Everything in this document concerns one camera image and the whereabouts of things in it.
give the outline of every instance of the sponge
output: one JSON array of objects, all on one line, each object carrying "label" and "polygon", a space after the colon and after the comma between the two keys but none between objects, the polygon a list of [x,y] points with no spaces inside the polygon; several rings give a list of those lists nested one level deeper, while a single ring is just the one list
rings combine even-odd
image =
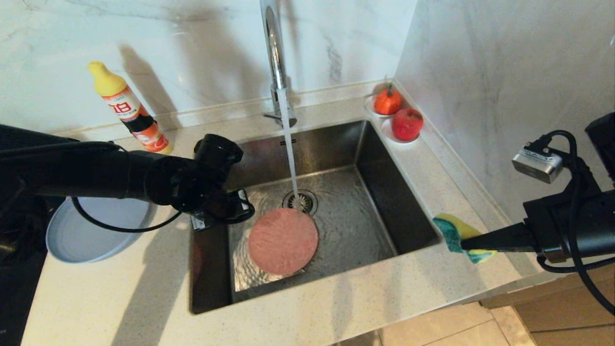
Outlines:
[{"label": "sponge", "polygon": [[480,233],[476,228],[459,220],[456,216],[441,213],[434,217],[434,223],[444,236],[446,246],[451,252],[466,253],[472,263],[480,263],[495,255],[495,250],[470,250],[461,249],[461,241],[468,238],[479,236]]}]

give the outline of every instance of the yellow bottle cap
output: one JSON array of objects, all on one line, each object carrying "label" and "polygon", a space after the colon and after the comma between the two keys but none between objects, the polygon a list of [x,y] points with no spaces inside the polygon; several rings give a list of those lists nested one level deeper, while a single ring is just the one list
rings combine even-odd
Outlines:
[{"label": "yellow bottle cap", "polygon": [[124,78],[107,70],[104,63],[90,62],[87,69],[94,76],[94,90],[102,97],[119,94],[128,86]]}]

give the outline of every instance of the dish soap bottle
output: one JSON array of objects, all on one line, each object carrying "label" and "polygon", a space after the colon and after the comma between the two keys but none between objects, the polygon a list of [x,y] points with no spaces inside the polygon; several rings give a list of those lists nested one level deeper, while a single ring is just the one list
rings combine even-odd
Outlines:
[{"label": "dish soap bottle", "polygon": [[130,90],[124,78],[107,70],[104,63],[90,62],[87,66],[94,76],[94,89],[102,96],[113,113],[126,125],[130,133],[145,147],[145,150],[170,154],[173,146],[162,133],[137,96]]}]

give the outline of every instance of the red apple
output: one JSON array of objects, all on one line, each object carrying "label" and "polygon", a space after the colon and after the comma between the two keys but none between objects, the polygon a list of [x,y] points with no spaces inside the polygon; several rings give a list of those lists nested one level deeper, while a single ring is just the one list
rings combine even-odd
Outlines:
[{"label": "red apple", "polygon": [[391,119],[393,134],[400,140],[415,140],[423,128],[423,116],[414,108],[402,108]]}]

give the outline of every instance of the light blue plate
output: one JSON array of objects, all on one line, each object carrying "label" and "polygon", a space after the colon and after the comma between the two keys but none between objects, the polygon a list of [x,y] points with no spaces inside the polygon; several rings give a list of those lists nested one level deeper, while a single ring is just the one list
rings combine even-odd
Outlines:
[{"label": "light blue plate", "polygon": [[[80,197],[83,209],[94,219],[122,228],[143,228],[149,222],[149,203],[138,199]],[[107,230],[79,215],[67,198],[47,227],[47,249],[66,263],[91,263],[121,252],[141,233]]]}]

